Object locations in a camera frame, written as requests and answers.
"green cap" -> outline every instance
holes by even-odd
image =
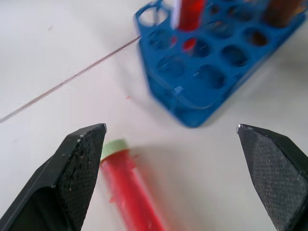
[[[124,139],[110,141],[103,146],[101,161],[104,160],[106,157],[125,149],[128,149],[128,145]]]

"red tube in rack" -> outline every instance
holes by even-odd
[[[129,231],[166,230],[124,140],[103,147],[100,170]]]
[[[175,0],[174,24],[180,30],[193,31],[199,27],[206,0]]]

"test tube rack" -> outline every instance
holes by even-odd
[[[136,12],[149,89],[182,124],[202,125],[306,19],[304,10],[288,27],[271,27],[262,21],[262,2],[210,0],[192,32],[171,27],[171,9],[162,0]],[[147,10],[157,13],[150,26],[141,21]],[[159,11],[167,14],[161,23]],[[191,39],[195,46],[187,51]]]

